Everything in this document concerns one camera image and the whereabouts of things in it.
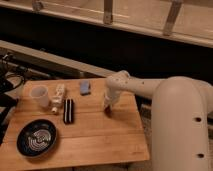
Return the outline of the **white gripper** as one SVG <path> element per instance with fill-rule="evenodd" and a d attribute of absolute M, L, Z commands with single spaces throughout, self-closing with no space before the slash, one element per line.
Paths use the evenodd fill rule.
<path fill-rule="evenodd" d="M 106 109 L 108 106 L 112 108 L 114 104 L 119 100 L 120 94 L 121 94 L 120 91 L 107 88 L 104 94 L 105 99 L 103 101 L 103 108 Z"/>

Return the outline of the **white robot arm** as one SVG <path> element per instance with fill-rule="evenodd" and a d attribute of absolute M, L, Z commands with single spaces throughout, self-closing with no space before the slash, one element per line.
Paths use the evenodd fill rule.
<path fill-rule="evenodd" d="M 185 76 L 139 79 L 123 70 L 108 76 L 105 85 L 105 109 L 124 91 L 152 101 L 153 171 L 213 171 L 207 126 L 212 84 Z"/>

